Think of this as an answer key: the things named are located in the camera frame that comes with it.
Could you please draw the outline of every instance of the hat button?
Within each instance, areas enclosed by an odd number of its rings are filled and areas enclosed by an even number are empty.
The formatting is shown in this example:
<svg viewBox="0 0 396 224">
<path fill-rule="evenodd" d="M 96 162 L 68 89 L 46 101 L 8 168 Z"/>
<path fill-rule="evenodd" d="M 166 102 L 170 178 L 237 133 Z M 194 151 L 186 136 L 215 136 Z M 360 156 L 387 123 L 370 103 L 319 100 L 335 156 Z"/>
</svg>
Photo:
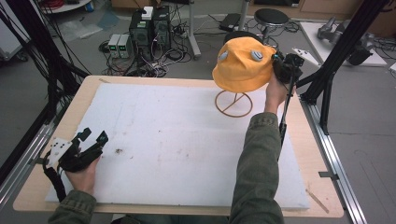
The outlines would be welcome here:
<svg viewBox="0 0 396 224">
<path fill-rule="evenodd" d="M 251 52 L 251 57 L 253 58 L 254 61 L 256 62 L 261 62 L 262 61 L 262 53 L 257 51 L 257 50 L 252 50 Z"/>
<path fill-rule="evenodd" d="M 226 59 L 227 56 L 228 56 L 228 50 L 226 50 L 222 54 L 220 54 L 219 60 L 222 61 L 222 60 Z"/>
</svg>

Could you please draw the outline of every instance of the wire hat stand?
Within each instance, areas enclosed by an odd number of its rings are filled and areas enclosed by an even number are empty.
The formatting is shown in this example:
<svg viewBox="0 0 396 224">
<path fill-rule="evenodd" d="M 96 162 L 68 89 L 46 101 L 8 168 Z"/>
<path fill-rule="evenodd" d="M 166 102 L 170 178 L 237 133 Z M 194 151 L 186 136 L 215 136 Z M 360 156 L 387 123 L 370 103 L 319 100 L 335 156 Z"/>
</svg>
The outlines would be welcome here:
<svg viewBox="0 0 396 224">
<path fill-rule="evenodd" d="M 221 114 L 231 118 L 242 118 L 253 109 L 253 101 L 244 92 L 221 91 L 216 95 L 215 105 Z"/>
</svg>

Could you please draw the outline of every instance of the person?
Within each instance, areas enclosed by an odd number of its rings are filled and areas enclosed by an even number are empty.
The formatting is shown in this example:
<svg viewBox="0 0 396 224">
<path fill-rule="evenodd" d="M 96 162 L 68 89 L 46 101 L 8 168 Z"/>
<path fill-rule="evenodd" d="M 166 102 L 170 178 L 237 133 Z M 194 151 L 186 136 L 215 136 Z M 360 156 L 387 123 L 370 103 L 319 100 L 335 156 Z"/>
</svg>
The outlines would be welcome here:
<svg viewBox="0 0 396 224">
<path fill-rule="evenodd" d="M 282 211 L 274 200 L 279 171 L 280 134 L 276 112 L 287 90 L 274 74 L 266 89 L 263 113 L 254 115 L 247 128 L 244 150 L 236 170 L 236 184 L 229 223 L 283 223 Z M 96 204 L 93 195 L 95 168 L 65 172 L 74 190 L 70 191 L 49 218 L 49 224 L 90 223 Z"/>
</svg>

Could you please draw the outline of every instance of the yellow hat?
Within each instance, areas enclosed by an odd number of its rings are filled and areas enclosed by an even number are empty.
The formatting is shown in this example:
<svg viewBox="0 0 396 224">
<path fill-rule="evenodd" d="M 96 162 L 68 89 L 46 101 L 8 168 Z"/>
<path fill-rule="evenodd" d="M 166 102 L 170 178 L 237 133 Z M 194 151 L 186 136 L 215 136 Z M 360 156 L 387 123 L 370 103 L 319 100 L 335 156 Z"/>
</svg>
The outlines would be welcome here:
<svg viewBox="0 0 396 224">
<path fill-rule="evenodd" d="M 275 53 L 275 49 L 253 37 L 231 39 L 219 52 L 213 79 L 226 91 L 255 91 L 268 83 L 274 73 L 271 57 Z"/>
</svg>

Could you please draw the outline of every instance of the wooden board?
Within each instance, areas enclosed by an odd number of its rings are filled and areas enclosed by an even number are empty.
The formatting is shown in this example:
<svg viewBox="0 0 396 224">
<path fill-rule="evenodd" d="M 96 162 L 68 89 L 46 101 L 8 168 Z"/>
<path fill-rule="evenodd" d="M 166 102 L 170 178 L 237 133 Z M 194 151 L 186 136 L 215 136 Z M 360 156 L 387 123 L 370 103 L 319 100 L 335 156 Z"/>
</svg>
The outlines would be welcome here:
<svg viewBox="0 0 396 224">
<path fill-rule="evenodd" d="M 89 76 L 84 79 L 53 136 L 63 139 L 73 138 L 85 112 L 92 103 L 97 88 L 102 83 L 217 88 L 213 80 Z M 287 123 L 294 153 L 306 187 L 305 191 L 308 195 L 310 208 L 303 211 L 283 209 L 283 215 L 285 217 L 341 217 L 344 214 L 344 210 L 332 181 L 330 178 L 321 178 L 318 174 L 318 172 L 327 171 L 327 168 L 297 97 L 291 98 Z M 44 149 L 43 153 L 48 150 L 50 150 L 50 145 Z M 14 209 L 29 212 L 54 211 L 58 203 L 45 201 L 49 189 L 50 181 L 43 175 L 41 165 L 35 165 L 13 204 Z M 228 216 L 230 215 L 230 207 L 99 203 L 95 207 L 95 212 Z"/>
</svg>

